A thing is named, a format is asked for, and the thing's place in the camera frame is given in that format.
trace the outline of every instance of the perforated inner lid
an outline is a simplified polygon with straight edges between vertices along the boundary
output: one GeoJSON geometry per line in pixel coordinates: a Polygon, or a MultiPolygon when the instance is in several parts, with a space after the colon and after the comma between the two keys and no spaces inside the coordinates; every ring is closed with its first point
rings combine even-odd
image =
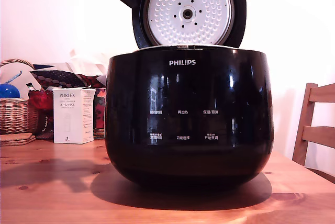
{"type": "Polygon", "coordinates": [[[233,18],[232,0],[146,0],[144,7],[153,45],[222,44],[233,18]]]}

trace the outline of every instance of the wooden chair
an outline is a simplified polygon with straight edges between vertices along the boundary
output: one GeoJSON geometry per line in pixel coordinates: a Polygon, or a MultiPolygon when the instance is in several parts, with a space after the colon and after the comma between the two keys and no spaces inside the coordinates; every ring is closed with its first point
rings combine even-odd
{"type": "MultiPolygon", "coordinates": [[[[335,148],[335,127],[312,127],[315,102],[335,103],[335,84],[318,87],[318,84],[306,85],[303,107],[301,109],[293,161],[305,165],[308,142],[335,148]]],[[[316,169],[310,169],[335,184],[335,177],[316,169]]]]}

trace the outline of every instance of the wooden tabletop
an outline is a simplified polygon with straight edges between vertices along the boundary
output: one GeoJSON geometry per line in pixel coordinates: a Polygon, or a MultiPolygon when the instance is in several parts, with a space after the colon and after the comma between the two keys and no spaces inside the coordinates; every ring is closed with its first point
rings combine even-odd
{"type": "Polygon", "coordinates": [[[113,168],[103,140],[1,148],[1,223],[335,223],[335,185],[273,152],[238,190],[144,190],[113,168]]]}

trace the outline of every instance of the blue ball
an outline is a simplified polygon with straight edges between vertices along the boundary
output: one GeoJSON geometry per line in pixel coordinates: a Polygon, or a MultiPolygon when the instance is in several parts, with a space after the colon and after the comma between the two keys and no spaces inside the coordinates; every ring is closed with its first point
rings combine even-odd
{"type": "Polygon", "coordinates": [[[11,84],[0,84],[0,98],[20,98],[20,92],[11,84]]]}

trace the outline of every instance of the wicker basket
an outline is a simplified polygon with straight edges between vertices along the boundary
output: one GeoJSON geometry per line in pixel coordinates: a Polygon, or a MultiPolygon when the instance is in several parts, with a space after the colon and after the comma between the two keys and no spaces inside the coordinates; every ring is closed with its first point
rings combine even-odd
{"type": "MultiPolygon", "coordinates": [[[[0,67],[10,63],[24,63],[34,66],[21,59],[9,59],[0,63],[0,67]]],[[[0,135],[12,133],[37,133],[44,128],[45,116],[28,104],[28,99],[0,98],[0,135]]]]}

